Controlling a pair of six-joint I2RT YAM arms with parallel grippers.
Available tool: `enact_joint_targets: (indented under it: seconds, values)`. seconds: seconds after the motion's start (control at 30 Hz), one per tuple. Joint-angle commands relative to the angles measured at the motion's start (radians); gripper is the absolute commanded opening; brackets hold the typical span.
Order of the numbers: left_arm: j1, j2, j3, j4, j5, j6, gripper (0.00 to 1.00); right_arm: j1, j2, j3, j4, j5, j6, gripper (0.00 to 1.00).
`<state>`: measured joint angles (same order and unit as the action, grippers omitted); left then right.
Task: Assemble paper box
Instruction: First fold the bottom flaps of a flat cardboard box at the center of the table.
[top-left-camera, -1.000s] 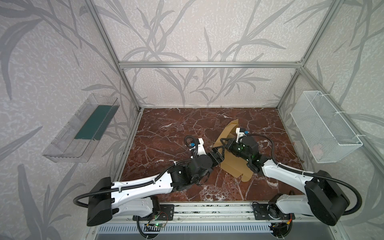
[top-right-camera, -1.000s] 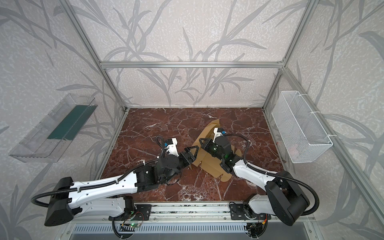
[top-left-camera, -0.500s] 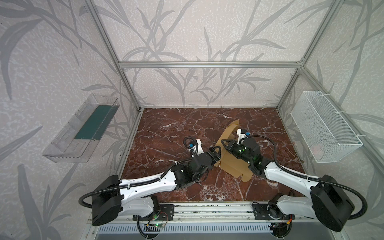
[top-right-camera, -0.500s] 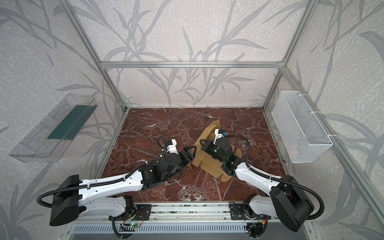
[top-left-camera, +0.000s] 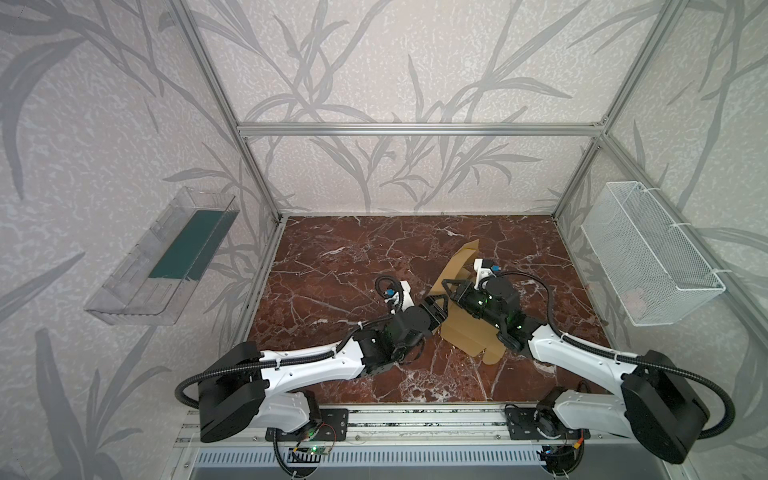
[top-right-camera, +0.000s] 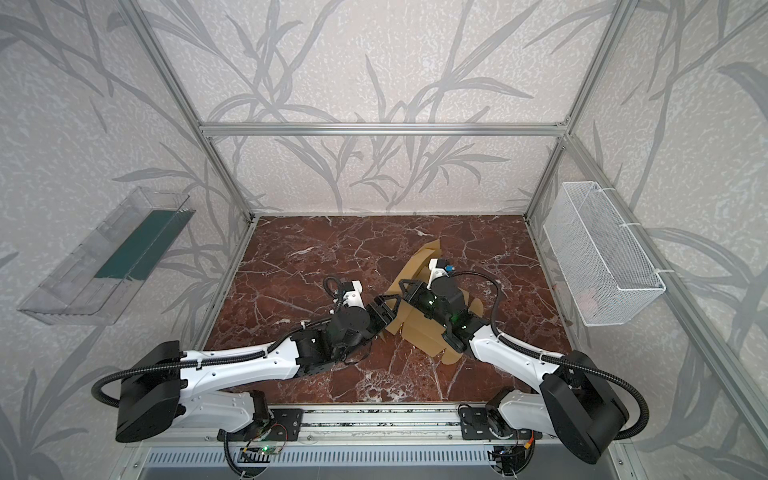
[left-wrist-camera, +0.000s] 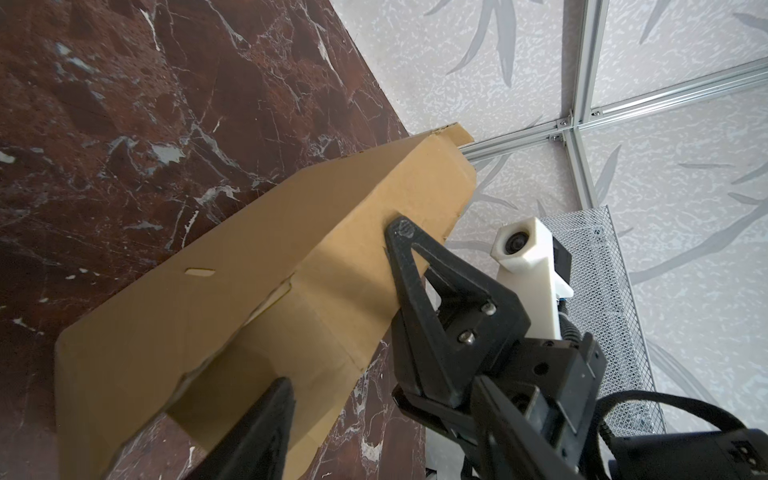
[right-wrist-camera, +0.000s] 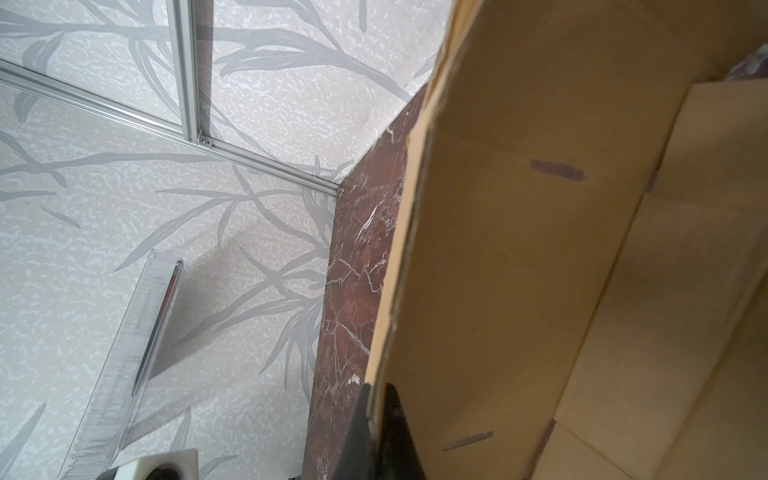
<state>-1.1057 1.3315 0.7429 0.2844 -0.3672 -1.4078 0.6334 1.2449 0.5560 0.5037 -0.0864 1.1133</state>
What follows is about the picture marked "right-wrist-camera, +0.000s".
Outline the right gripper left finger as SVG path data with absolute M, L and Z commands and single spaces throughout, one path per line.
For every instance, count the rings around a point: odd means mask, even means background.
M 375 474 L 375 445 L 369 429 L 367 408 L 371 385 L 361 386 L 333 480 L 368 480 Z

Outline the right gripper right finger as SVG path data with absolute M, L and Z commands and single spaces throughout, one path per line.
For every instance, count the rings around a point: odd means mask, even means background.
M 387 384 L 385 390 L 376 478 L 383 480 L 427 479 L 418 458 L 398 392 L 392 384 Z

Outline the brown cardboard box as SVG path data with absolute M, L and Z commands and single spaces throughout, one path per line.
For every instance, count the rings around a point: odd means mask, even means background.
M 458 1 L 365 383 L 427 479 L 767 475 L 763 1 Z

